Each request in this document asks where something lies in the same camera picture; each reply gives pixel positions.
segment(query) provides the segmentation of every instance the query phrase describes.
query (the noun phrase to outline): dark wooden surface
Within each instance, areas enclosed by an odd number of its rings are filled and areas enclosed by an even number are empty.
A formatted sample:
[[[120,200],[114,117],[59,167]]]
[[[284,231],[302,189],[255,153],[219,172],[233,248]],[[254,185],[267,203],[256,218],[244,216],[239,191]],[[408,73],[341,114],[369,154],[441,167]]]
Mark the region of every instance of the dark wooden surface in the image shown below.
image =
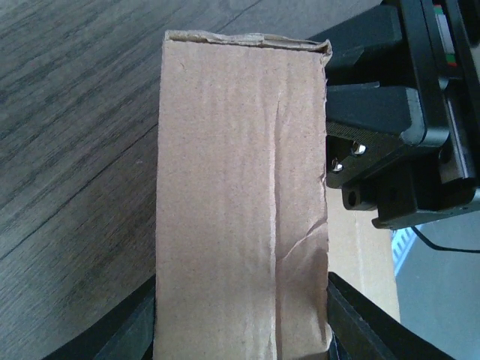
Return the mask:
[[[306,38],[378,2],[3,0],[0,359],[45,356],[154,273],[165,29]]]

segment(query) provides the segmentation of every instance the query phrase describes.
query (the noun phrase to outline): cardboard box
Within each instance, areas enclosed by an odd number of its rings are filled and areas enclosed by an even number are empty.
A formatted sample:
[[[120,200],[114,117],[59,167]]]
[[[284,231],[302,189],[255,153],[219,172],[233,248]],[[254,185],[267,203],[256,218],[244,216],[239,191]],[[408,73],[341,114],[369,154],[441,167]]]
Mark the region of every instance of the cardboard box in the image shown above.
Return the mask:
[[[363,275],[370,264],[355,262],[365,255],[363,227],[353,213],[337,213],[341,202],[328,211],[345,217],[339,235],[336,221],[327,229],[330,55],[329,43],[271,35],[166,33],[156,359],[297,359],[325,351],[329,237],[333,269],[373,297],[374,288],[386,289],[384,302],[395,303],[391,255],[383,259],[383,251],[374,265],[378,275],[390,266],[385,278]]]
[[[390,232],[374,228],[376,211],[347,211],[341,191],[327,188],[326,193],[328,270],[400,322]]]

